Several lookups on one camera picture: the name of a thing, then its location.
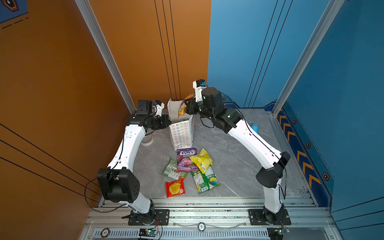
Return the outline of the orange Fox's candy bag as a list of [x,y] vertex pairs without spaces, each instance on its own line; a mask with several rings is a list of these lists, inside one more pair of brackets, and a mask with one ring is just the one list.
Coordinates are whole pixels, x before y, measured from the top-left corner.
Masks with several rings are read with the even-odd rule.
[[183,99],[182,103],[180,104],[179,110],[178,110],[178,118],[181,118],[187,112],[186,100],[192,99],[194,97],[195,97],[195,94],[190,94]]

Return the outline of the white printed paper bag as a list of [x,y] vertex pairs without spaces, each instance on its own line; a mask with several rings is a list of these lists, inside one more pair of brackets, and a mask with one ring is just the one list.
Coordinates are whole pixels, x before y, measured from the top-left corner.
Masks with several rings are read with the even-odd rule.
[[169,99],[167,109],[171,119],[170,136],[175,150],[191,148],[193,145],[194,116],[184,114],[178,117],[179,107],[182,101]]

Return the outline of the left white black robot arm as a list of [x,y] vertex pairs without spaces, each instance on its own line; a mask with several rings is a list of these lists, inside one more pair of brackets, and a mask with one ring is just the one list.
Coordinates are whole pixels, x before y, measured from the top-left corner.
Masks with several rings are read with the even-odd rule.
[[140,192],[140,182],[133,173],[134,161],[147,130],[162,130],[171,124],[169,116],[162,113],[164,108],[159,100],[140,100],[138,109],[126,120],[116,155],[97,174],[103,198],[131,208],[128,218],[144,225],[152,224],[157,216],[153,201]]

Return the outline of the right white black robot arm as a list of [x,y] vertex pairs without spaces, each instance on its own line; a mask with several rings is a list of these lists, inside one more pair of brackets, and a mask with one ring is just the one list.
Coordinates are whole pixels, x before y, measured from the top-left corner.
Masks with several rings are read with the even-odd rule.
[[262,166],[256,179],[264,189],[264,220],[269,225],[282,224],[287,215],[282,202],[286,195],[282,190],[282,178],[291,156],[275,149],[252,130],[239,110],[226,108],[219,90],[211,87],[194,89],[195,97],[185,100],[187,113],[209,119],[214,127],[235,138],[254,155]]

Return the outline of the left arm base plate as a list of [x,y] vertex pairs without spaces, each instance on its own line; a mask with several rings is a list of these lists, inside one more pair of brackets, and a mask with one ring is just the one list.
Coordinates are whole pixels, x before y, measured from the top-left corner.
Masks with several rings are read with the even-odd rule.
[[168,209],[154,209],[150,210],[147,214],[138,214],[131,212],[128,220],[129,226],[167,226],[170,220],[170,210]]

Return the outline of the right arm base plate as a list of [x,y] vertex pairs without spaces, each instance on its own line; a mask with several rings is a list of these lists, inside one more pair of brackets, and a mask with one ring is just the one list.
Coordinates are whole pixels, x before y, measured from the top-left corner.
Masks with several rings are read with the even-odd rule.
[[288,211],[282,207],[276,214],[267,209],[249,209],[249,220],[252,226],[281,225],[290,226],[292,224]]

